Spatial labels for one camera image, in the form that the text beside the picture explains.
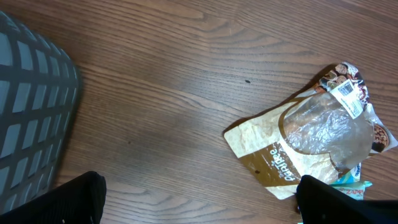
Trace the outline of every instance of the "brown label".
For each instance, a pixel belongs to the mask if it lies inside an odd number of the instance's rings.
[[[282,146],[277,142],[243,156],[239,160],[265,187],[300,183],[301,175]]]

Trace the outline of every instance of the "white label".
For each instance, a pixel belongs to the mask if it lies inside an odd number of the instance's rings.
[[[330,93],[343,105],[353,119],[357,118],[363,112],[362,104],[350,80],[338,85]]]

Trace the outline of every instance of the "barcode sticker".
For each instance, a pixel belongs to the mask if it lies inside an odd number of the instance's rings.
[[[354,86],[351,80],[347,80],[338,87],[332,89],[330,93],[343,105],[349,115],[355,119],[362,112],[362,104],[354,91]]]

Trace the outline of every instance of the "gray basket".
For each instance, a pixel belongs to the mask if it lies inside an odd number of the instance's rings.
[[[0,214],[49,190],[80,90],[62,49],[0,11]]]

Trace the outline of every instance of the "wooden floor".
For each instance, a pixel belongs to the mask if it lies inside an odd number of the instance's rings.
[[[362,71],[398,136],[393,0],[3,0],[80,66],[84,95],[58,184],[106,177],[103,223],[292,223],[222,137],[319,71]],[[367,199],[398,199],[398,150],[368,159]]]

